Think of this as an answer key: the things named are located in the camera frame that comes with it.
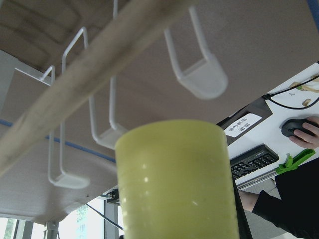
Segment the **green plastic clamp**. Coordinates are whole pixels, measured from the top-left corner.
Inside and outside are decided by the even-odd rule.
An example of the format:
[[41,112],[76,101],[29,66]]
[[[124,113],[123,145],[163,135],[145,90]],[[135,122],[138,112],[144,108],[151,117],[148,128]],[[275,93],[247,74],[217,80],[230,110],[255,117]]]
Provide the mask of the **green plastic clamp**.
[[289,171],[296,170],[299,165],[301,165],[310,157],[315,155],[315,153],[316,152],[314,149],[304,149],[295,157],[292,157],[291,155],[289,155],[287,158],[287,161],[283,164],[279,164],[279,166],[275,169],[275,171],[278,175],[280,175]]

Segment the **black box with label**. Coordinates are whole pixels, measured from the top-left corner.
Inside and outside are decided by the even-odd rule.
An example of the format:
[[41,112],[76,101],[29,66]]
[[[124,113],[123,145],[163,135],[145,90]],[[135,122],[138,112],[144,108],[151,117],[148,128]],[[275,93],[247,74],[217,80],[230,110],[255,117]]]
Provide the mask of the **black box with label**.
[[231,116],[223,119],[217,125],[224,130],[227,144],[231,145],[272,114],[266,101],[263,98],[258,98]]

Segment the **black keyboard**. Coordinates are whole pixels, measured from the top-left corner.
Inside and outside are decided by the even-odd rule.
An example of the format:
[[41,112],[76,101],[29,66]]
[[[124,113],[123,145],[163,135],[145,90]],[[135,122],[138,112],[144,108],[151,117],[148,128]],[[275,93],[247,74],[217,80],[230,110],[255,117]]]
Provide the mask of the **black keyboard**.
[[258,145],[230,160],[234,180],[264,168],[279,160],[279,156],[265,144]]

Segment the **seated operator in black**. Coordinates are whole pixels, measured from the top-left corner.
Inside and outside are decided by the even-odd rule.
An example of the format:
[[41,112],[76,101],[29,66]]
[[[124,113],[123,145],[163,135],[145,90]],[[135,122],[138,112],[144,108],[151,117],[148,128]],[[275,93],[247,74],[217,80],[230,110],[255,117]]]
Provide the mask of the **seated operator in black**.
[[280,198],[239,191],[244,210],[271,222],[297,238],[319,237],[319,159],[275,177]]

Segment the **yellow-green plastic cup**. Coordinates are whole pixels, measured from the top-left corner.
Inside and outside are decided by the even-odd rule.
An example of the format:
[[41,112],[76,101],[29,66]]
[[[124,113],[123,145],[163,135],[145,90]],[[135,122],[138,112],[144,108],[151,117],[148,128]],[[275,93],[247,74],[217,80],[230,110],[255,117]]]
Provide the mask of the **yellow-green plastic cup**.
[[116,143],[125,238],[237,239],[226,135],[201,120],[166,120]]

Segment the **black computer mouse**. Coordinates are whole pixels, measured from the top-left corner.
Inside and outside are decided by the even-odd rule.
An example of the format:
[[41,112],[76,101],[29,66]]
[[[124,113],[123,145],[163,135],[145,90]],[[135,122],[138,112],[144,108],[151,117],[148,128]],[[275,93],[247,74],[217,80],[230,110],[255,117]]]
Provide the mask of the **black computer mouse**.
[[285,137],[295,136],[294,131],[298,129],[306,134],[314,136],[314,133],[303,127],[304,123],[309,123],[313,126],[318,126],[315,122],[312,122],[308,119],[289,119],[283,123],[281,127],[281,133]]

